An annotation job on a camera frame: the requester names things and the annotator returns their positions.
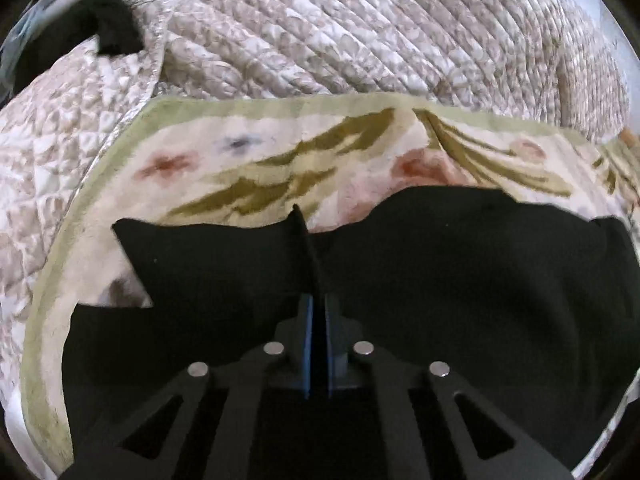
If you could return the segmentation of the black pants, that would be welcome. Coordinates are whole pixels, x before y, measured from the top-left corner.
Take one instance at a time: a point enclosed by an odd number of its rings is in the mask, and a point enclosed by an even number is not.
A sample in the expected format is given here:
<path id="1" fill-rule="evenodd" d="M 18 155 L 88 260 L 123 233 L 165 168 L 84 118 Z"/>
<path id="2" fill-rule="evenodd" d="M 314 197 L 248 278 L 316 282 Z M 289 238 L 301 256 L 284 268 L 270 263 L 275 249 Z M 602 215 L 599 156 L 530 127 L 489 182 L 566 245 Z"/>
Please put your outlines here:
<path id="1" fill-rule="evenodd" d="M 479 188 L 408 188 L 348 226 L 299 210 L 255 229 L 114 223 L 151 303 L 212 336 L 270 335 L 314 298 L 312 407 L 247 479 L 386 479 L 360 411 L 330 392 L 324 298 L 406 363 L 450 365 L 570 473 L 639 367 L 639 263 L 618 219 L 586 220 Z"/>

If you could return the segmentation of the floral fleece blanket green border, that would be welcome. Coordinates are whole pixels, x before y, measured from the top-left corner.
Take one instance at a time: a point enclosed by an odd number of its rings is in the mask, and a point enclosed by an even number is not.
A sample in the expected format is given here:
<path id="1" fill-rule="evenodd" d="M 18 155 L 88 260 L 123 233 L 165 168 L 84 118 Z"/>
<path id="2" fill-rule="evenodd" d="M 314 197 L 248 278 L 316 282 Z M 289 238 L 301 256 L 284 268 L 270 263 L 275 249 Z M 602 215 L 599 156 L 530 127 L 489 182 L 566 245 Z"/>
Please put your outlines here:
<path id="1" fill-rule="evenodd" d="M 73 460 L 62 352 L 76 304 L 145 305 L 112 233 L 116 220 L 254 228 L 299 206 L 322 232 L 416 185 L 498 188 L 523 203 L 616 216 L 639 229 L 639 163 L 621 140 L 390 93 L 156 98 L 82 179 L 36 283 L 21 380 L 24 425 L 40 460 L 54 474 Z"/>

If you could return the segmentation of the beige floral quilted bedspread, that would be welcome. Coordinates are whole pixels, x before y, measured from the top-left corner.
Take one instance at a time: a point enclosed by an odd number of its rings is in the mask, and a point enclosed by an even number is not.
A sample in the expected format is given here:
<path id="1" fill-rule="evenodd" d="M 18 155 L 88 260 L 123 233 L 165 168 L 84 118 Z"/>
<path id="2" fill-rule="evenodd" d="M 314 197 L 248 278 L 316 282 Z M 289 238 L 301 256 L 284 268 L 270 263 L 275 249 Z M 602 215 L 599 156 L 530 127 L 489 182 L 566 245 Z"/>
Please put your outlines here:
<path id="1" fill-rule="evenodd" d="M 125 0 L 143 49 L 89 38 L 1 104 L 1 396 L 20 381 L 32 286 L 84 175 L 157 93 L 410 93 L 589 140 L 630 117 L 626 77 L 574 0 Z"/>

